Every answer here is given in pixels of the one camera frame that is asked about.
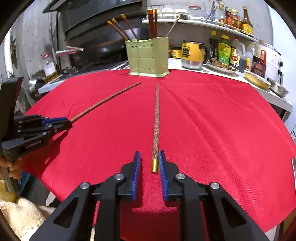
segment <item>yellow bottle cap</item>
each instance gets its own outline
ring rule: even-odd
[[[221,38],[229,40],[229,36],[227,35],[222,35]]]

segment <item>food on plate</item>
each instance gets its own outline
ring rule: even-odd
[[[231,70],[231,71],[237,72],[237,69],[232,68],[232,67],[230,67],[230,66],[227,65],[227,64],[219,63],[219,62],[218,62],[216,59],[214,59],[214,58],[211,58],[211,59],[209,60],[209,64],[211,64],[211,65],[213,65],[213,66],[216,66],[216,67],[219,67],[219,68],[228,69],[228,70]]]

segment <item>gold chopstick tip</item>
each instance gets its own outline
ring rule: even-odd
[[[152,160],[151,173],[152,174],[157,174],[158,173],[158,160],[157,159]]]

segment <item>metal pot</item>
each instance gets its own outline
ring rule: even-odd
[[[183,41],[181,63],[187,69],[199,70],[209,60],[210,53],[209,45],[193,41]]]
[[[29,80],[28,92],[33,100],[38,101],[42,98],[38,89],[45,85],[45,79],[46,76],[44,74],[38,73]]]
[[[278,82],[276,82],[270,78],[267,78],[267,80],[271,83],[270,89],[272,90],[272,92],[274,92],[279,97],[283,98],[287,94],[289,94],[289,91],[287,89],[285,89],[282,85],[280,85]]]

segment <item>finger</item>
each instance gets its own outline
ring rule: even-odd
[[[20,176],[21,173],[22,173],[22,166],[21,166],[21,168],[16,169],[13,172],[9,172],[9,176],[13,177],[13,178],[16,178],[16,177]]]
[[[12,164],[12,167],[9,168],[9,171],[13,172],[13,171],[19,169],[19,168],[22,166],[22,164],[23,164],[22,159],[20,159],[20,158],[17,159],[17,160]]]
[[[4,156],[0,157],[0,167],[12,167],[12,162],[7,161]]]

